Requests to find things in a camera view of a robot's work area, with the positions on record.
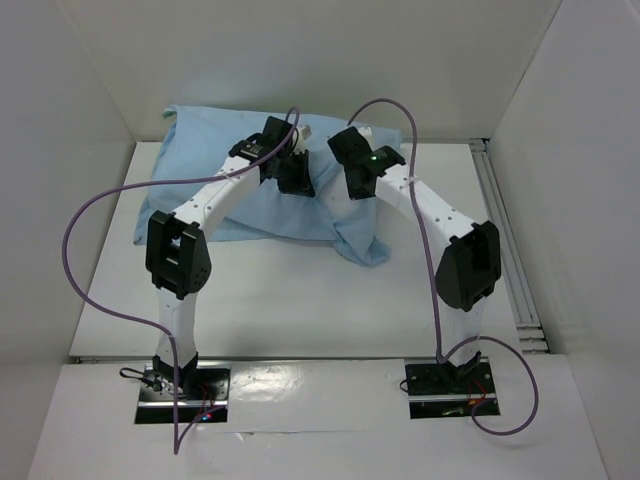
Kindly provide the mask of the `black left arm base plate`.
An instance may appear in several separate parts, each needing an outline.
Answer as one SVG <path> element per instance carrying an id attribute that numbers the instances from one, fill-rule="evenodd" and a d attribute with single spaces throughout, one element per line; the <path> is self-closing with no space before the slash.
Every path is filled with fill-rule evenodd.
<path id="1" fill-rule="evenodd" d="M 133 370 L 132 379 L 140 382 L 134 423 L 138 425 L 171 424 L 173 422 L 173 386 L 153 372 L 151 365 Z M 178 420 L 188 424 L 226 423 L 231 383 L 231 367 L 205 362 L 195 371 L 189 386 L 180 387 L 177 395 Z"/>

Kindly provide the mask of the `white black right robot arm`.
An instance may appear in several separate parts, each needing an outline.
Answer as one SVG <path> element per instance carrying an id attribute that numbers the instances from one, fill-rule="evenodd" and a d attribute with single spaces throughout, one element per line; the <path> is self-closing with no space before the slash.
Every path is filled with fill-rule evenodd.
<path id="1" fill-rule="evenodd" d="M 436 379 L 460 391 L 479 362 L 486 299 L 501 277 L 500 238 L 490 221 L 457 211 L 415 176 L 414 163 L 391 146 L 372 147 L 369 127 L 348 127 L 328 139 L 343 167 L 352 200 L 376 198 L 420 228 L 428 244 L 428 274 L 436 329 Z"/>

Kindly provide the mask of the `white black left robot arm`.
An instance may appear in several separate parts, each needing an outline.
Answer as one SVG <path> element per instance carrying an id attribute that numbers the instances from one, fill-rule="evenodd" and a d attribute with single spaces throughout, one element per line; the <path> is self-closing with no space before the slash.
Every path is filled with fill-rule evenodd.
<path id="1" fill-rule="evenodd" d="M 157 289 L 164 331 L 153 357 L 153 372 L 176 399 L 197 387 L 198 352 L 194 325 L 198 292 L 212 273 L 207 242 L 222 220 L 264 181 L 275 180 L 283 194 L 313 197 L 309 174 L 308 125 L 270 116 L 261 132 L 239 141 L 228 153 L 215 182 L 202 186 L 169 213 L 148 222 L 145 267 Z"/>

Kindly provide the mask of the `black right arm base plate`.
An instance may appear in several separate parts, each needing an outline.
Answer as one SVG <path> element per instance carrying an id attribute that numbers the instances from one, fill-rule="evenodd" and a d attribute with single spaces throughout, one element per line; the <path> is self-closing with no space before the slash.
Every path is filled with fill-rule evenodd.
<path id="1" fill-rule="evenodd" d="M 493 372 L 487 359 L 481 358 L 462 378 L 435 360 L 405 363 L 405 378 L 399 388 L 407 395 L 412 420 L 499 416 Z"/>

